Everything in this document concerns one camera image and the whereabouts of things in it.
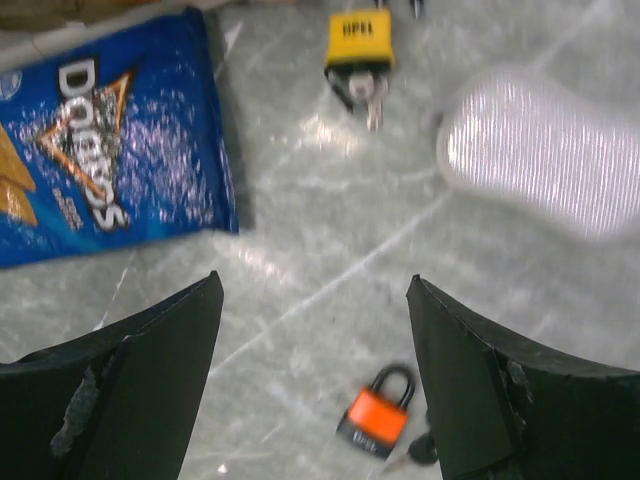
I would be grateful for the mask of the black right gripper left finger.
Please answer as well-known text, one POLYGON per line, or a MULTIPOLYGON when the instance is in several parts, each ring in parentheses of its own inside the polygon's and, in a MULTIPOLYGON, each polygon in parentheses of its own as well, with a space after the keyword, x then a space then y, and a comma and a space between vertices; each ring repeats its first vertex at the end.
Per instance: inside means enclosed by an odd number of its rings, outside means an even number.
POLYGON ((211 365, 217 273, 1 367, 5 479, 175 479, 211 365))

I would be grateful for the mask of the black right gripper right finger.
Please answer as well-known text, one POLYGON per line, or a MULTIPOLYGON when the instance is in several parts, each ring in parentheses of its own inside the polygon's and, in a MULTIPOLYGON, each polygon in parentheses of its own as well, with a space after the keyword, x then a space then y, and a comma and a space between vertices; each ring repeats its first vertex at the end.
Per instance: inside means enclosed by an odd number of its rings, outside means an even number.
POLYGON ((639 375, 530 340, 414 277, 407 301, 446 479, 635 479, 639 375))

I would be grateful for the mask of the orange padlock key bunch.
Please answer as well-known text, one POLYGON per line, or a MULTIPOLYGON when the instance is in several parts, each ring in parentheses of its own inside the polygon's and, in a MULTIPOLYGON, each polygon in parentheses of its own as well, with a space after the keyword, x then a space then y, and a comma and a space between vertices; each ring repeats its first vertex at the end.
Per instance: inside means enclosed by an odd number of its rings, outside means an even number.
POLYGON ((435 441, 431 432, 424 433, 411 442, 406 453, 386 465, 381 474, 388 475, 409 464, 430 466, 438 461, 435 441))

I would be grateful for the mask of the orange padlock with keys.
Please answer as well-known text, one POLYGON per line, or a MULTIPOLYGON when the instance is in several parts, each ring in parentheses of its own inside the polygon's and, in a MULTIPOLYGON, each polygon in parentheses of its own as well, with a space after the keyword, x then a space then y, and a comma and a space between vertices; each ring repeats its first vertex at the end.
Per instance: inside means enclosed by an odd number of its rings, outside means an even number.
POLYGON ((403 363, 384 366, 345 410, 336 434, 356 449, 386 460, 407 423, 415 389, 416 379, 409 366, 403 363), (386 380, 393 375, 405 379, 404 393, 397 400, 382 392, 386 380))

